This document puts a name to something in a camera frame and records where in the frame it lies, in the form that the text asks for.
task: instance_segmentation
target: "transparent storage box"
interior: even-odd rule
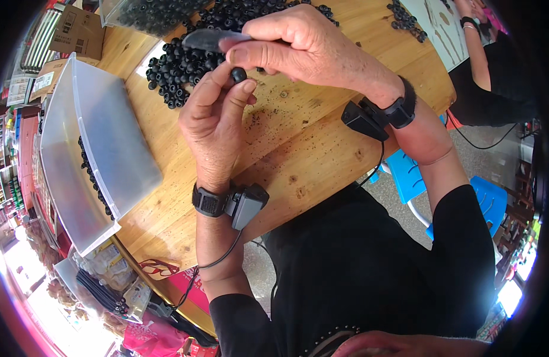
[[[70,290],[72,295],[77,298],[77,300],[82,303],[86,312],[98,320],[102,313],[104,313],[105,308],[96,300],[92,294],[79,282],[76,281],[76,275],[78,274],[78,266],[76,262],[72,259],[74,254],[73,248],[71,248],[68,253],[68,257],[57,264],[53,265],[56,273],[59,275],[60,279],[66,284],[66,287]]]
[[[100,0],[104,26],[124,26],[164,38],[211,0]]]
[[[95,181],[115,220],[106,214],[86,169],[82,141]],[[72,53],[43,121],[43,171],[52,201],[74,247],[90,253],[120,230],[117,221],[162,181],[117,76]]]

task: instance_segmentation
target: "eyeglasses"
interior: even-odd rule
[[[180,271],[179,267],[175,265],[171,265],[169,263],[159,261],[157,259],[146,259],[140,262],[139,266],[146,274],[149,274],[149,275],[159,274],[164,278],[167,278],[171,275],[176,275]]]

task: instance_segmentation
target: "blue chair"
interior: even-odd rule
[[[379,169],[392,175],[401,203],[407,204],[414,216],[427,227],[425,231],[427,235],[434,239],[433,224],[411,202],[426,190],[417,164],[400,149],[387,158]],[[478,176],[471,179],[471,186],[476,192],[476,198],[486,222],[492,223],[490,234],[494,237],[506,212],[508,194],[504,189]]]
[[[486,181],[478,176],[471,179],[471,186],[475,189],[476,199],[479,201],[480,210],[483,213],[484,220],[492,223],[489,229],[491,237],[494,237],[500,222],[504,218],[506,205],[508,204],[508,194],[504,189]],[[426,230],[427,235],[433,239],[433,224],[430,224]]]

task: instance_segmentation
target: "woman's hand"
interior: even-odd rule
[[[477,1],[473,1],[471,4],[472,14],[479,19],[481,24],[486,24],[488,22],[487,15],[484,13],[483,8]]]
[[[226,55],[234,66],[281,72],[293,81],[356,90],[380,107],[403,95],[403,83],[391,70],[352,43],[312,5],[300,4],[245,24],[254,40]],[[290,46],[273,42],[284,40]]]
[[[229,180],[242,142],[241,120],[247,104],[255,104],[253,79],[233,85],[234,66],[223,62],[194,88],[179,114],[179,127],[197,162],[197,185],[219,194]]]
[[[463,17],[472,17],[471,0],[455,0],[456,10]]]

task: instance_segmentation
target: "knife blade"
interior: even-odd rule
[[[210,52],[227,53],[231,47],[239,42],[252,39],[251,36],[240,32],[199,29],[187,35],[183,40],[182,46]]]

